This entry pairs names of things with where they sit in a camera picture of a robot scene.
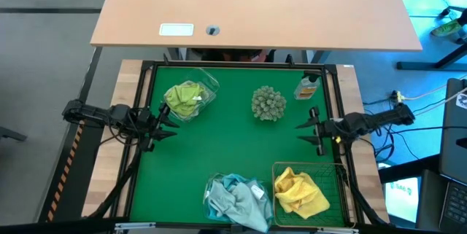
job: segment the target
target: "green mat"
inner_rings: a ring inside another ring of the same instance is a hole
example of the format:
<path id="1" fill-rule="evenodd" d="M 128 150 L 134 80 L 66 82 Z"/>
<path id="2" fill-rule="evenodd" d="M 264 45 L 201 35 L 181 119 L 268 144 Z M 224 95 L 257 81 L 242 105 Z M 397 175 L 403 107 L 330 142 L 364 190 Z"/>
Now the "green mat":
<path id="1" fill-rule="evenodd" d="M 191 68 L 158 67 L 151 109 L 158 114 L 163 94 Z M 213 174 L 237 173 L 263 182 L 272 198 L 272 166 L 278 161 L 332 163 L 331 140 L 324 140 L 326 156 L 296 136 L 312 129 L 295 129 L 306 122 L 309 109 L 318 106 L 327 119 L 323 87 L 310 100 L 297 101 L 293 92 L 303 71 L 205 68 L 220 84 L 216 99 L 189 123 L 175 120 L 168 128 L 177 136 L 155 142 L 142 155 L 134 193 L 132 222 L 222 223 L 207 219 L 202 200 Z M 287 100 L 285 116 L 277 122 L 253 117 L 253 91 L 272 86 Z"/>

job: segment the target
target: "blue cloth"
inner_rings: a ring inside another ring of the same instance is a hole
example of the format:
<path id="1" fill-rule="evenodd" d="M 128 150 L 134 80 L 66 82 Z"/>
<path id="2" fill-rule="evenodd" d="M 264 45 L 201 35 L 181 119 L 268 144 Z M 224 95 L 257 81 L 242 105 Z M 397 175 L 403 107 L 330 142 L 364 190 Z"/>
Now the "blue cloth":
<path id="1" fill-rule="evenodd" d="M 264 191 L 259 199 L 253 195 L 253 186 Z M 232 173 L 213 179 L 207 191 L 209 219 L 235 222 L 264 233 L 268 231 L 273 217 L 272 205 L 266 189 L 256 179 Z"/>

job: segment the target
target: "wire basket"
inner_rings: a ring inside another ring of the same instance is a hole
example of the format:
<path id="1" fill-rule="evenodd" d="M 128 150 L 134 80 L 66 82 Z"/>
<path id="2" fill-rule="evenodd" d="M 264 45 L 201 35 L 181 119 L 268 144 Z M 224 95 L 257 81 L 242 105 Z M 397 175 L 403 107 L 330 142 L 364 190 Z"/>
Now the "wire basket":
<path id="1" fill-rule="evenodd" d="M 286 213 L 275 198 L 274 182 L 284 170 L 290 167 L 293 173 L 304 172 L 311 176 L 315 184 L 320 188 L 329 201 L 328 210 L 303 219 L 295 212 Z M 349 208 L 345 194 L 344 178 L 347 173 L 342 173 L 345 167 L 334 163 L 286 163 L 276 162 L 272 166 L 273 181 L 273 210 L 274 221 L 280 227 L 346 227 L 349 222 Z"/>

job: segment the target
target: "white label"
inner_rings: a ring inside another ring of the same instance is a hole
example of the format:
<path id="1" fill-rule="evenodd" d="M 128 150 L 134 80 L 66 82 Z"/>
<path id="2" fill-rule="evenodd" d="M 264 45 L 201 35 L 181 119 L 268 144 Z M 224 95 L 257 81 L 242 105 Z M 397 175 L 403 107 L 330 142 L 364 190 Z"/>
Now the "white label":
<path id="1" fill-rule="evenodd" d="M 253 192 L 253 195 L 257 199 L 261 199 L 261 197 L 263 197 L 264 195 L 264 191 L 261 190 L 261 188 L 257 187 L 256 185 L 251 186 L 251 192 Z"/>
<path id="2" fill-rule="evenodd" d="M 192 23 L 162 23 L 161 36 L 192 36 L 195 26 Z"/>
<path id="3" fill-rule="evenodd" d="M 467 95 L 461 93 L 458 95 L 458 97 L 455 99 L 455 105 L 460 106 L 463 109 L 467 109 Z"/>

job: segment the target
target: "plastic container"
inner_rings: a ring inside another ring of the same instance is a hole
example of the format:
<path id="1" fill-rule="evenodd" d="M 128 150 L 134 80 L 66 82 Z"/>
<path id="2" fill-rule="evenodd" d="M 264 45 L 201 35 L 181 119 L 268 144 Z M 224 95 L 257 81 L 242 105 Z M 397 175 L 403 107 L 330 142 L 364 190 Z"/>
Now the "plastic container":
<path id="1" fill-rule="evenodd" d="M 310 99 L 320 86 L 320 76 L 305 71 L 302 80 L 295 89 L 294 96 L 297 100 Z"/>
<path id="2" fill-rule="evenodd" d="M 203 91 L 199 94 L 199 97 L 193 98 L 197 100 L 195 105 L 195 110 L 192 114 L 187 116 L 176 113 L 175 111 L 170 111 L 170 115 L 183 121 L 189 122 L 194 117 L 198 116 L 201 111 L 216 98 L 216 92 L 219 90 L 219 82 L 207 71 L 196 68 L 190 71 L 178 84 L 175 85 L 191 85 L 197 83 L 200 87 L 203 88 Z M 164 101 L 167 102 L 167 95 L 172 88 L 167 90 L 164 94 Z"/>

